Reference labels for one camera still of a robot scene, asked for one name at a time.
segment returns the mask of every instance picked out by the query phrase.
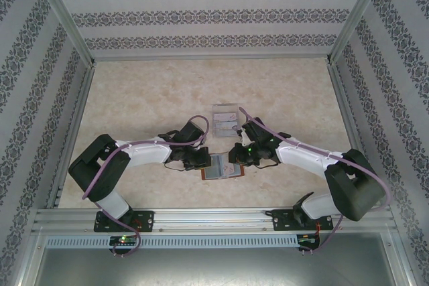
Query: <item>beige floor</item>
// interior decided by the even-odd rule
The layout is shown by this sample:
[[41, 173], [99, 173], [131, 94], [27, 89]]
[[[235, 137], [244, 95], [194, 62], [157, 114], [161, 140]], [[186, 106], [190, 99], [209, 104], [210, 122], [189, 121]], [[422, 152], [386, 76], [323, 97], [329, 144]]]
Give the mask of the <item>beige floor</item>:
[[[211, 119], [213, 104], [229, 102], [303, 142], [334, 151], [350, 147], [322, 58], [103, 62], [97, 64], [72, 160], [100, 134], [149, 139], [181, 129], [195, 114]], [[210, 132], [206, 144], [217, 153], [235, 141], [214, 139]], [[291, 165], [248, 167], [244, 177], [207, 182], [199, 171], [150, 164], [128, 169], [117, 189], [136, 208], [206, 208], [291, 206], [327, 185]], [[81, 196], [67, 177], [60, 207], [92, 208]]]

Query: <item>damask pattern wall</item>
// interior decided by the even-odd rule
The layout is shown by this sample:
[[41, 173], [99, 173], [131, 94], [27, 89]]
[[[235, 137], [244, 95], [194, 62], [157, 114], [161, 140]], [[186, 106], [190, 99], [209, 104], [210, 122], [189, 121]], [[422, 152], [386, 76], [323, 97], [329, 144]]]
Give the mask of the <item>damask pattern wall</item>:
[[95, 58], [328, 54], [356, 0], [64, 0]]
[[365, 153], [390, 182], [418, 285], [429, 285], [429, 0], [371, 0], [337, 68]]
[[0, 285], [46, 206], [86, 74], [48, 0], [0, 0]]

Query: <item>purple cable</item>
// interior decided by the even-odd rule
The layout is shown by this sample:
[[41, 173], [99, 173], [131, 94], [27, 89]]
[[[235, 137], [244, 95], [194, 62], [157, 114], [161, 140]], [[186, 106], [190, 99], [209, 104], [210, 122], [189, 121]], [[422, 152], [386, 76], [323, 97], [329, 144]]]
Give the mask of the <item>purple cable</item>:
[[130, 142], [127, 144], [124, 144], [120, 147], [118, 147], [116, 150], [114, 150], [114, 152], [112, 152], [112, 154], [110, 154], [108, 156], [108, 158], [106, 159], [106, 161], [103, 163], [103, 165], [100, 167], [100, 170], [97, 172], [97, 174], [94, 176], [94, 179], [92, 180], [92, 182], [89, 184], [88, 188], [85, 190], [85, 193], [82, 196], [82, 199], [86, 199], [88, 197], [88, 195], [90, 194], [91, 190], [93, 189], [93, 187], [95, 186], [95, 184], [97, 183], [97, 180], [100, 178], [101, 174], [103, 173], [103, 171], [105, 170], [106, 166], [109, 164], [109, 162], [113, 159], [113, 157], [120, 151], [128, 148], [128, 147], [132, 147], [133, 145], [139, 145], [139, 144], [158, 144], [158, 145], [175, 145], [175, 146], [185, 146], [185, 145], [192, 145], [195, 144], [197, 142], [203, 141], [207, 134], [208, 134], [208, 129], [210, 127], [209, 123], [208, 123], [208, 119], [202, 115], [195, 115], [193, 117], [191, 117], [188, 122], [190, 122], [193, 119], [196, 118], [201, 118], [204, 121], [206, 121], [207, 124], [207, 129], [204, 132], [203, 135], [201, 135], [197, 140], [191, 141], [191, 142], [184, 142], [184, 143], [176, 143], [176, 142], [164, 142], [164, 141], [136, 141], [136, 142]]
[[275, 137], [277, 137], [278, 139], [281, 139], [282, 141], [285, 141], [286, 143], [289, 143], [290, 145], [293, 145], [294, 147], [301, 147], [305, 150], [309, 150], [311, 152], [317, 153], [323, 157], [331, 157], [334, 160], [346, 163], [347, 165], [350, 165], [351, 167], [354, 167], [360, 171], [362, 171], [363, 173], [366, 173], [367, 175], [371, 176], [375, 181], [377, 181], [379, 183], [379, 185], [381, 185], [381, 187], [383, 188], [384, 192], [386, 193], [386, 199], [384, 201], [384, 203], [380, 206], [380, 207], [376, 207], [370, 210], [370, 212], [374, 212], [374, 211], [380, 211], [382, 209], [384, 209], [386, 206], [388, 206], [391, 202], [391, 194], [389, 191], [388, 186], [383, 182], [383, 180], [381, 180], [379, 177], [377, 177], [375, 175], [375, 173], [372, 173], [371, 171], [369, 171], [368, 169], [365, 169], [364, 167], [360, 166], [359, 164], [356, 164], [354, 162], [351, 162], [349, 160], [343, 159], [342, 157], [337, 157], [336, 155], [332, 155], [328, 152], [325, 152], [323, 150], [320, 149], [315, 149], [305, 143], [301, 143], [301, 142], [295, 142], [293, 140], [289, 140], [286, 139], [280, 135], [278, 135], [276, 132], [274, 132], [273, 130], [271, 130], [269, 127], [266, 127], [264, 124], [256, 121], [253, 117], [251, 117], [249, 115], [249, 113], [246, 112], [245, 109], [243, 109], [242, 107], [239, 108], [239, 110], [252, 122], [254, 122], [255, 124], [259, 125], [262, 129], [266, 130], [267, 132], [270, 132], [272, 135], [274, 135]]
[[135, 233], [135, 235], [137, 236], [137, 239], [138, 239], [138, 242], [137, 242], [137, 244], [135, 245], [135, 247], [134, 248], [132, 248], [128, 253], [125, 253], [125, 254], [121, 254], [121, 255], [119, 255], [119, 254], [117, 254], [116, 252], [115, 252], [115, 249], [116, 249], [116, 247], [118, 246], [118, 244], [114, 244], [113, 245], [113, 249], [112, 249], [112, 253], [113, 253], [113, 256], [117, 256], [117, 255], [119, 255], [119, 256], [121, 256], [122, 258], [123, 257], [126, 257], [126, 256], [129, 256], [129, 255], [131, 255], [132, 253], [134, 253], [135, 251], [137, 251], [137, 249], [140, 247], [140, 245], [141, 245], [141, 236], [140, 236], [140, 233], [136, 230], [136, 229], [134, 229], [133, 227], [130, 227], [130, 226], [128, 226], [127, 224], [124, 224], [123, 222], [120, 222], [118, 219], [116, 219], [116, 218], [114, 218], [113, 216], [111, 216], [106, 210], [104, 210], [102, 207], [100, 207], [100, 205], [98, 204], [98, 203], [96, 203], [96, 202], [94, 202], [95, 203], [95, 205], [97, 206], [97, 207], [99, 207], [100, 208], [100, 210], [101, 210], [101, 212], [103, 213], [103, 214], [105, 214], [105, 216], [107, 217], [107, 218], [109, 218], [110, 220], [112, 220], [113, 222], [116, 222], [118, 225], [120, 225], [120, 226], [122, 226], [122, 227], [124, 227], [124, 228], [126, 228], [126, 229], [128, 229], [128, 230], [130, 230], [130, 231], [132, 231], [132, 232], [134, 232]]

